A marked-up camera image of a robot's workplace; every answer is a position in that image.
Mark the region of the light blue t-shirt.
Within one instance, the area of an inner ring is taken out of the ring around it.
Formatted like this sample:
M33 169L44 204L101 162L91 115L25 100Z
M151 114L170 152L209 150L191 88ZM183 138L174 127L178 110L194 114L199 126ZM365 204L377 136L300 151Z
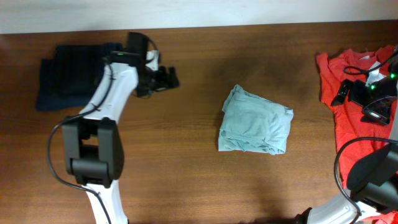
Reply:
M222 107L218 150L285 154L294 111L235 85Z

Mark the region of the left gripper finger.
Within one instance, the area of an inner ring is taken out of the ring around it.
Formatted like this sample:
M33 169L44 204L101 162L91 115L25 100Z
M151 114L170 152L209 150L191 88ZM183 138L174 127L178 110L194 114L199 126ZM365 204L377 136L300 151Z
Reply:
M169 88L169 80L164 66L160 66L157 71L157 90L166 90Z
M169 67L169 88L177 88L180 86L175 67Z

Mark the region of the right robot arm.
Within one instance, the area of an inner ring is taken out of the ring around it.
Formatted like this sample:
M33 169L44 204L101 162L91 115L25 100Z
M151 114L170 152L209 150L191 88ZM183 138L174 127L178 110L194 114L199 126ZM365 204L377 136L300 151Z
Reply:
M321 101L335 119L340 193L294 223L356 223L397 211L397 49L316 57Z

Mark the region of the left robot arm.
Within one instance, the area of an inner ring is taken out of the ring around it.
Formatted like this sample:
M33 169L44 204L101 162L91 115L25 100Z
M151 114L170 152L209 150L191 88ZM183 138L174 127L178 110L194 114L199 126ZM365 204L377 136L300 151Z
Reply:
M65 118L62 129L65 167L74 184L86 192L96 223L129 223L119 191L124 150L118 131L119 119L129 97L179 87L175 68L160 65L160 52L149 50L153 41L140 32L130 32L127 46L104 59L104 74L89 103L79 114Z

